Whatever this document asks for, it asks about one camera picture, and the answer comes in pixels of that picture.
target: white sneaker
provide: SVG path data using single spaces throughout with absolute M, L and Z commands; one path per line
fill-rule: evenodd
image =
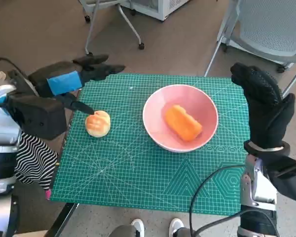
M 140 237 L 145 236 L 145 227 L 144 227 L 144 223 L 141 219 L 133 220 L 131 225 L 134 226 L 136 228 L 136 230 L 140 233 Z
M 173 237 L 173 234 L 180 228 L 183 228 L 184 224 L 179 218 L 174 218 L 169 226 L 169 237 Z

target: metal table leg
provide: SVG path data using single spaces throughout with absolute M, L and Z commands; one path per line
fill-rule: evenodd
M 79 206 L 79 203 L 66 203 L 52 227 L 47 231 L 44 237 L 58 237 L 64 227 L 70 220 L 74 210 Z

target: food item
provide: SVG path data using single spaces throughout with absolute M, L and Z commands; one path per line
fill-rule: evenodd
M 180 105 L 174 105 L 166 111 L 165 121 L 186 142 L 194 140 L 203 129 Z
M 111 128 L 111 118 L 105 111 L 96 111 L 89 115 L 84 122 L 85 129 L 93 137 L 104 137 Z

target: green cutting mat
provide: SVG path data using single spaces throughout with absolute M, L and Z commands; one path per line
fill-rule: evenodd
M 219 126 L 197 151 L 176 154 L 157 146 L 142 113 L 149 96 L 170 84 L 194 85 L 214 101 Z M 79 98 L 111 116 L 111 130 L 93 138 L 76 112 L 55 178 L 52 200 L 187 212 L 191 196 L 219 167 L 242 164 L 249 138 L 247 103 L 229 78 L 119 74 L 89 82 Z M 217 174 L 201 192 L 194 212 L 229 215 L 239 210 L 241 168 Z

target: orange bread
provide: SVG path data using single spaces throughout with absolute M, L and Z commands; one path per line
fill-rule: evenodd
M 194 140 L 202 132 L 202 125 L 180 105 L 174 105 L 166 111 L 165 121 L 186 142 Z

